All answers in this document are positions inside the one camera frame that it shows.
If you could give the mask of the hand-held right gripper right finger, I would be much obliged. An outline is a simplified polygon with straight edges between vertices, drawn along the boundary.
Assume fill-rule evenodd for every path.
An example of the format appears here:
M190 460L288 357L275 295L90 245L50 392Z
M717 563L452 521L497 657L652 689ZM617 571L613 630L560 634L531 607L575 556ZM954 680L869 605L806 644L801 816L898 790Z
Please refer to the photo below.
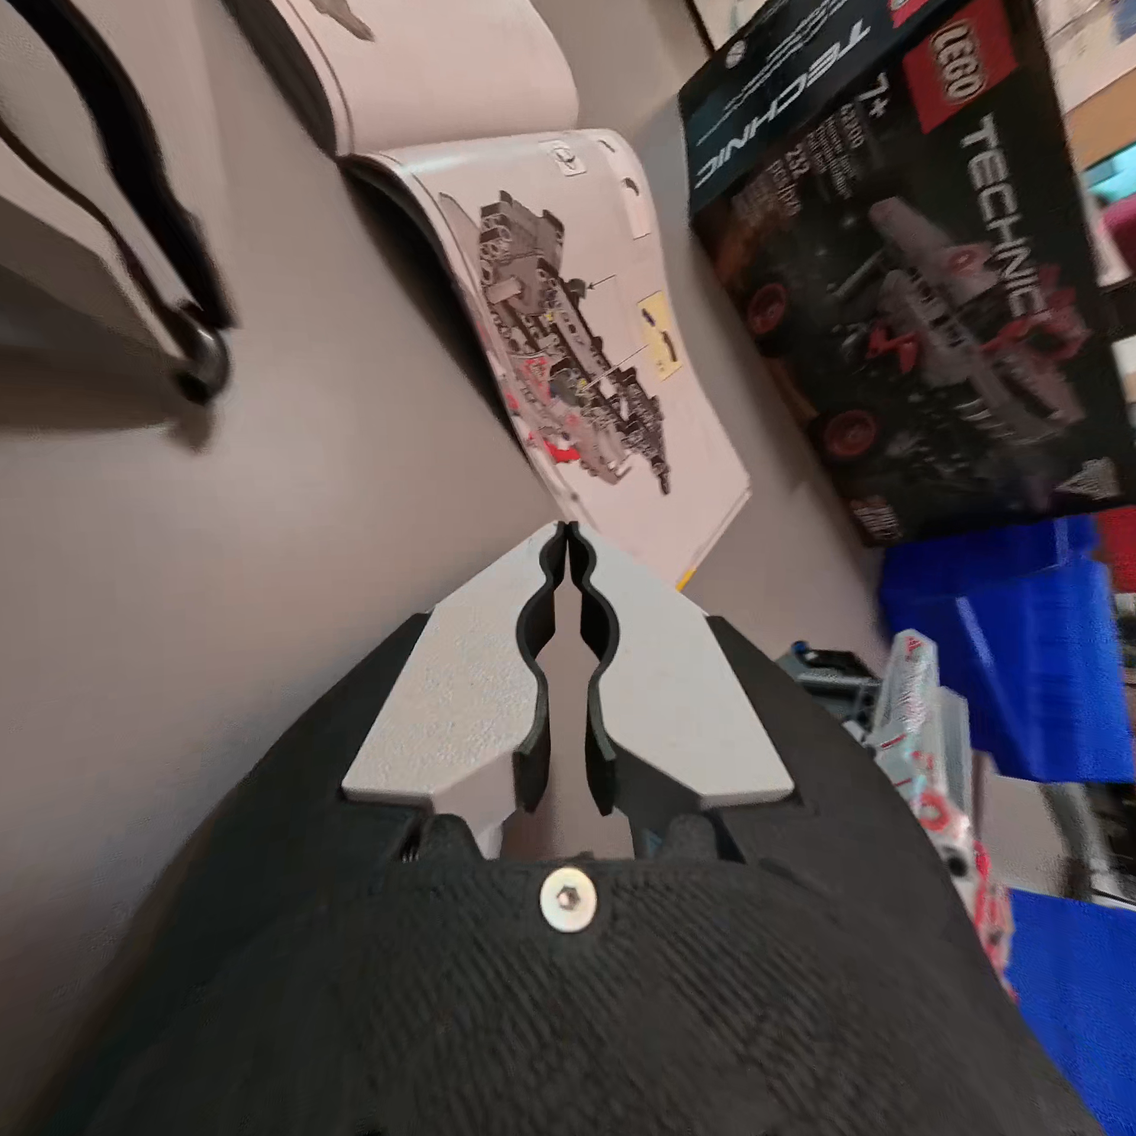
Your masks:
M587 687L587 783L633 836L677 817L787 801L792 775L709 616L595 530L570 525Z

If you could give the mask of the blue plastic bin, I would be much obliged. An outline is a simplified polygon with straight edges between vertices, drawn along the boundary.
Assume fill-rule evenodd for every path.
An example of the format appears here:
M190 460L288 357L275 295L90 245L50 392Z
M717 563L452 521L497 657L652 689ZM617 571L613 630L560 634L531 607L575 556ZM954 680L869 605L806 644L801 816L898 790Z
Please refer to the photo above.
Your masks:
M1101 1128L1135 1133L1135 913L1012 891L1020 1010Z
M973 747L1003 776L1134 782L1132 726L1112 582L1090 515L886 551L890 632L939 649L946 687L970 706Z

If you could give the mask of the grey red toy brick model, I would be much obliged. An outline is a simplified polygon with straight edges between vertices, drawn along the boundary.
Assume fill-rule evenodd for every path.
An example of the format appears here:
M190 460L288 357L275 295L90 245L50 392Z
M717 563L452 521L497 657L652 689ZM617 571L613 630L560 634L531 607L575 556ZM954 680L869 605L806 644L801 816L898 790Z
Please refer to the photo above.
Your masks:
M978 832L975 752L966 699L944 687L936 643L908 629L882 676L859 656L798 641L778 666L821 703L866 751L908 805L967 909L1004 991L1015 920L1011 891L996 878Z

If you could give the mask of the black toy brick set box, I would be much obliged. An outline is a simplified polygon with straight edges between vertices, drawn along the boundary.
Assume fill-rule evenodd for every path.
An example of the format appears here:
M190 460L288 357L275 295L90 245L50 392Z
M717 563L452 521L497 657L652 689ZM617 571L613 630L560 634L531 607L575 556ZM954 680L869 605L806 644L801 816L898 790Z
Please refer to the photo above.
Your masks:
M1034 3L766 3L679 108L691 229L865 544L1134 503Z

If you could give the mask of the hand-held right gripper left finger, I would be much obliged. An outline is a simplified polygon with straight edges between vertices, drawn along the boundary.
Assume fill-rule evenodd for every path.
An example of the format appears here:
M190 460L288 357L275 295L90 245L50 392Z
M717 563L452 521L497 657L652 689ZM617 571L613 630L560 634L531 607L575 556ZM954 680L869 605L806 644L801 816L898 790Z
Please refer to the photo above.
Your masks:
M460 817L498 858L514 813L549 780L549 684L567 528L545 525L428 614L343 782L370 805Z

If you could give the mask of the grey desk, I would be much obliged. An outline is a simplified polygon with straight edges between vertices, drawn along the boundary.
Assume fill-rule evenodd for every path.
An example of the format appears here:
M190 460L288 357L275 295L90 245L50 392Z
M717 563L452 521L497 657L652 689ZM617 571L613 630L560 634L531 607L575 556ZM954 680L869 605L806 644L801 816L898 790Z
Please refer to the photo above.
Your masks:
M224 4L194 7L229 392L202 410L3 363L3 1133L52 1115L224 795L405 618L556 515L440 271L349 191ZM645 167L673 310L751 478L689 593L773 659L809 638L882 663L877 555L687 229L677 96L706 53L686 6L536 7L582 123Z

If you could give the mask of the open toy instruction booklet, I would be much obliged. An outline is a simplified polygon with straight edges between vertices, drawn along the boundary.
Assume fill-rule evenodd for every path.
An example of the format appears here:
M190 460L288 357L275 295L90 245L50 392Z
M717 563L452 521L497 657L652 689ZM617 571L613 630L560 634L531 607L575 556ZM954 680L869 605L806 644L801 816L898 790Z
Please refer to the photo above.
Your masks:
M532 3L226 3L340 172L417 225L562 515L681 590L750 479L675 319L632 145Z

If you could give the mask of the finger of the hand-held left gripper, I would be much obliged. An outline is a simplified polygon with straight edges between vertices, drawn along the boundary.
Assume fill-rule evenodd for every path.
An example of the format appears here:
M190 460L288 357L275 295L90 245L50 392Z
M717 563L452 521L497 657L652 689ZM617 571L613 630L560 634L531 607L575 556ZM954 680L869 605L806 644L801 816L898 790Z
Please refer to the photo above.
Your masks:
M197 3L2 4L3 348L230 383L218 110Z

